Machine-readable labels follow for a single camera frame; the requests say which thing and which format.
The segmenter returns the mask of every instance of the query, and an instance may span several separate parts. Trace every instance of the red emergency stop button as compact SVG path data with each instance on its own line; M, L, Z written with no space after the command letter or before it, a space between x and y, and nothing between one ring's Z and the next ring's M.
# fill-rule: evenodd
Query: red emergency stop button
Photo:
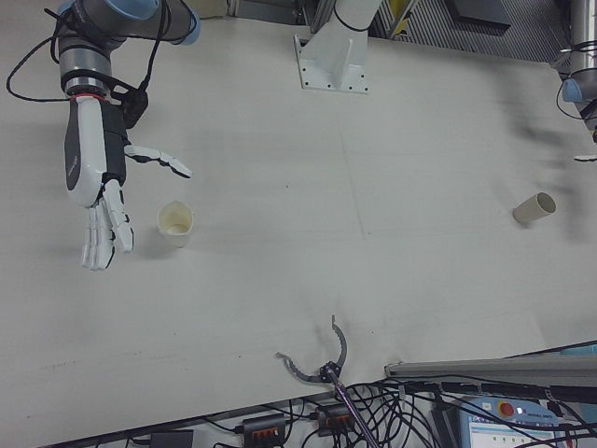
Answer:
M497 409L504 417L511 417L514 415L514 407L507 401L500 401Z

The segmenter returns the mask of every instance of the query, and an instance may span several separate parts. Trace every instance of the table surface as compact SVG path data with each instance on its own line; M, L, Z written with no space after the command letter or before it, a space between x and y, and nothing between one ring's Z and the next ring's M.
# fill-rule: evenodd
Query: table surface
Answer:
M1 72L52 31L46 2L0 6ZM501 357L597 339L594 144L554 105L545 64L369 41L370 94L300 88L293 28L203 24L160 47L131 140L194 170L130 162L132 254L79 267L84 211L64 188L68 105L2 93L0 433L38 446L316 393L306 371L349 356L346 383L390 362ZM143 77L130 41L113 71ZM35 56L15 80L60 96ZM511 209L544 190L552 217ZM166 246L162 205L195 214Z

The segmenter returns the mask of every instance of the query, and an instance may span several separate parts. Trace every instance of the paper cup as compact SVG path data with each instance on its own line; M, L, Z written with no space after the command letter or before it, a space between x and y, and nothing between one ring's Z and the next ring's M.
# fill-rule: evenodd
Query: paper cup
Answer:
M193 229L193 212L185 203L167 203L158 213L158 229L168 244L184 247Z
M556 211L556 203L547 193L537 193L530 197L512 212L514 219L521 224L527 224L541 217L546 217Z

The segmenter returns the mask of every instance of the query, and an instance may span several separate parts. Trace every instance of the robotic arm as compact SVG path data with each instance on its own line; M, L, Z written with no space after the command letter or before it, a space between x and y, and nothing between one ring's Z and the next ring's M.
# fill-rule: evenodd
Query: robotic arm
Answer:
M146 87L159 42L191 44L199 36L200 22L181 0L75 0L59 12L61 85L70 98L64 140L66 187L70 199L89 213L81 263L92 271L104 270L114 256L115 241L121 252L131 252L133 247L121 190L126 180L125 156L141 163L157 161L177 175L192 176L172 156L134 147L126 130L147 107ZM156 41L138 89L111 73L110 52L129 35ZM116 87L125 92L114 91Z

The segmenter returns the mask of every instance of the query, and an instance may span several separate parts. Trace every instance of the curved gripper finger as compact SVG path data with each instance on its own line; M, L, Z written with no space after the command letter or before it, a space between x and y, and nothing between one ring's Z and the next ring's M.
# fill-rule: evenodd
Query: curved gripper finger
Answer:
M280 357L284 361L286 368L300 380L305 381L307 383L321 383L322 382L319 375L307 375L307 374L303 373L302 371L300 371L290 356L285 355L284 353L280 353L280 352L276 353L276 356Z
M597 161L597 154L591 156L576 156L575 161Z
M97 249L96 268L100 271L107 269L114 257L114 239L112 224L103 203L96 207L97 212Z
M152 149L151 147L137 147L133 145L127 145L124 147L124 153L139 163L148 163L149 161L156 161L161 166L168 166L173 173L180 175L186 179L193 176L193 172L190 171L184 163L182 163L176 157L171 156L163 151Z
M112 223L112 231L116 237L118 248L124 253L131 252L133 244L132 228L129 217L124 211L122 190L116 179L105 183L100 203L104 203L106 213Z
M91 234L95 228L95 208L91 207L87 209L88 220L85 227L85 233L83 236L83 249L81 252L81 266L84 268L91 269L93 264L93 255L91 254Z
M336 325L336 317L334 315L332 315L332 329L338 336L338 339L340 339L340 356L338 357L338 362L336 364L338 364L338 366L342 368L344 366L344 362L346 361L348 345L346 343L346 337L344 336L344 333L342 332L340 327Z

